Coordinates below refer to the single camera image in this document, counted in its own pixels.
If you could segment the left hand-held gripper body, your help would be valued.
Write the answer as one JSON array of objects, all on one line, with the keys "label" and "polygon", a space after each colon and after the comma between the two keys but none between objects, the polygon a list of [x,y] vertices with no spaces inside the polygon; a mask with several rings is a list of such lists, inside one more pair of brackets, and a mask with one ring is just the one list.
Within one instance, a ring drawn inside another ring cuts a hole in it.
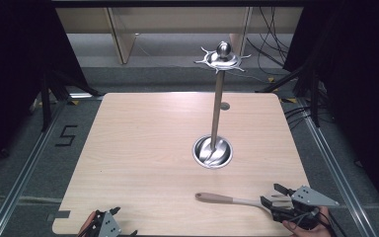
[{"label": "left hand-held gripper body", "polygon": [[109,212],[98,212],[94,218],[94,225],[90,237],[118,237],[121,229]]}]

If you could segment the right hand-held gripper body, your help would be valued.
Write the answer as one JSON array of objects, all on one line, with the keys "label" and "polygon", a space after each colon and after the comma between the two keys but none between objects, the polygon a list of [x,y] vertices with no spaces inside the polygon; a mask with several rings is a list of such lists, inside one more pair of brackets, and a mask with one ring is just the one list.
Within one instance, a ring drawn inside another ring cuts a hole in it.
[{"label": "right hand-held gripper body", "polygon": [[319,223],[320,206],[339,206],[340,203],[307,186],[293,190],[291,198],[293,206],[289,209],[274,207],[271,216],[274,221],[293,222],[297,227],[310,230]]}]

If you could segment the spatula with brown handle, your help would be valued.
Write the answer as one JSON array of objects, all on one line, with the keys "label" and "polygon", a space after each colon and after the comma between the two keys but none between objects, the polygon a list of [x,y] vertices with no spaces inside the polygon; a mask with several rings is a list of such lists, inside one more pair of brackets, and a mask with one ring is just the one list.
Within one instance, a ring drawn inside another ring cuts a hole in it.
[{"label": "spatula with brown handle", "polygon": [[293,206],[291,198],[276,192],[270,192],[265,196],[260,196],[259,199],[245,199],[245,198],[236,198],[236,197],[227,197],[223,195],[217,195],[212,193],[197,193],[195,198],[199,201],[211,202],[211,203],[227,203],[227,204],[241,204],[255,206],[265,209],[261,204],[261,197],[265,197],[272,202],[273,207],[281,207],[289,209]]}]

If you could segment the steel utensil hook stand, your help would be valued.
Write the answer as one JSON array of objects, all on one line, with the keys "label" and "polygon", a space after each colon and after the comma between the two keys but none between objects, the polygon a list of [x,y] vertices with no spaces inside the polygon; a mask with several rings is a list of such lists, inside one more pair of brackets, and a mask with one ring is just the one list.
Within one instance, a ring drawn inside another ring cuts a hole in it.
[{"label": "steel utensil hook stand", "polygon": [[231,44],[226,41],[220,42],[214,50],[202,50],[205,56],[199,63],[214,69],[216,74],[213,115],[210,134],[202,136],[194,143],[192,156],[203,168],[220,169],[225,167],[233,156],[231,143],[218,134],[225,72],[234,69],[243,71],[240,65],[244,56],[235,54]]}]

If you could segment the person's left hand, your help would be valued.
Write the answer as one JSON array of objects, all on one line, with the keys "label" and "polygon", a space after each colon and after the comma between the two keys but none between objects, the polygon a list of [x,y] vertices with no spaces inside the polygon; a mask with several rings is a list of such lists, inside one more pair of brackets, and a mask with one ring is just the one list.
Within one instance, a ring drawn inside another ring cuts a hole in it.
[{"label": "person's left hand", "polygon": [[96,212],[92,211],[84,224],[81,226],[76,237],[91,237],[95,225]]}]

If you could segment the person's right hand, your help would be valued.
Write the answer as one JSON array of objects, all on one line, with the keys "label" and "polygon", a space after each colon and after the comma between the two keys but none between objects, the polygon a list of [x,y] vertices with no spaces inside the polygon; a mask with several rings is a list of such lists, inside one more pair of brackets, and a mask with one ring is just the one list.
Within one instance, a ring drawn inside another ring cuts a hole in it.
[{"label": "person's right hand", "polygon": [[297,227],[293,222],[284,220],[282,225],[291,232],[289,237],[332,237],[331,223],[329,220],[329,209],[325,206],[320,206],[319,218],[321,223],[319,223],[315,228],[306,230]]}]

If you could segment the black metal stand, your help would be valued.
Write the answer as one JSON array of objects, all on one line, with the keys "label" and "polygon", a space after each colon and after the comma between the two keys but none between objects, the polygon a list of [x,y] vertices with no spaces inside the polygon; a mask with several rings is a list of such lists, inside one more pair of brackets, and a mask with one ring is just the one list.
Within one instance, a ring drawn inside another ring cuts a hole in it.
[{"label": "black metal stand", "polygon": [[311,119],[315,126],[319,127],[319,77],[312,65],[309,65],[308,63],[303,64],[277,82],[271,83],[269,86],[261,89],[260,93],[270,93],[295,78],[297,78],[297,83],[294,86],[293,92],[296,96],[304,96],[307,92],[310,93]]},{"label": "black metal stand", "polygon": [[51,123],[49,92],[52,92],[57,101],[67,101],[70,98],[70,95],[66,89],[67,86],[74,86],[94,97],[103,96],[103,93],[91,88],[86,81],[81,82],[58,70],[49,70],[45,72],[40,80],[40,94],[43,114],[42,131],[46,131]]}]

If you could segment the black curtain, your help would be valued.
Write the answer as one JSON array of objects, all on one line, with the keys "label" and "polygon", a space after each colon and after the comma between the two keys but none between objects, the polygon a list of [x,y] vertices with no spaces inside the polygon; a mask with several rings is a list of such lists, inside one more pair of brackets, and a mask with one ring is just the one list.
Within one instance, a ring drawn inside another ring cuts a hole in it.
[{"label": "black curtain", "polygon": [[314,60],[336,120],[379,193],[379,0],[313,0],[299,19],[284,65]]},{"label": "black curtain", "polygon": [[50,75],[86,83],[51,0],[0,0],[0,153]]}]

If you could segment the beige wooden cabinet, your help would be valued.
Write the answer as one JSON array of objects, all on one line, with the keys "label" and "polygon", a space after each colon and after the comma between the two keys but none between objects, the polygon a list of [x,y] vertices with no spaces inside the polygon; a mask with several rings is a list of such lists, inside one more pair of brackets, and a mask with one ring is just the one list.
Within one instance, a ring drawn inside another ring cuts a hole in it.
[{"label": "beige wooden cabinet", "polygon": [[125,64],[137,34],[226,34],[234,52],[245,50],[249,34],[264,34],[275,23],[279,34],[295,32],[301,7],[97,7],[61,8],[67,34],[110,34],[118,61]]}]

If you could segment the aluminium floor rail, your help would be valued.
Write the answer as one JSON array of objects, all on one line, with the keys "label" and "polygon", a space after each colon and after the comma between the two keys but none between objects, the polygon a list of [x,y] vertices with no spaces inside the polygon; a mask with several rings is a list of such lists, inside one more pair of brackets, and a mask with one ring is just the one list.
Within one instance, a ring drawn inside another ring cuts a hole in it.
[{"label": "aluminium floor rail", "polygon": [[361,236],[377,237],[366,211],[352,190],[323,132],[315,126],[311,118],[305,118],[305,120]]},{"label": "aluminium floor rail", "polygon": [[42,154],[46,144],[48,143],[49,137],[52,134],[54,125],[65,106],[65,103],[59,102],[54,107],[54,111],[50,113],[50,122],[48,126],[40,132],[38,140],[35,143],[35,146],[28,156],[17,179],[15,180],[10,192],[8,192],[2,201],[0,205],[0,236],[5,230],[5,227],[7,226],[7,223],[17,206],[19,198],[24,191],[27,183],[29,182],[30,177],[38,163],[39,157]]}]

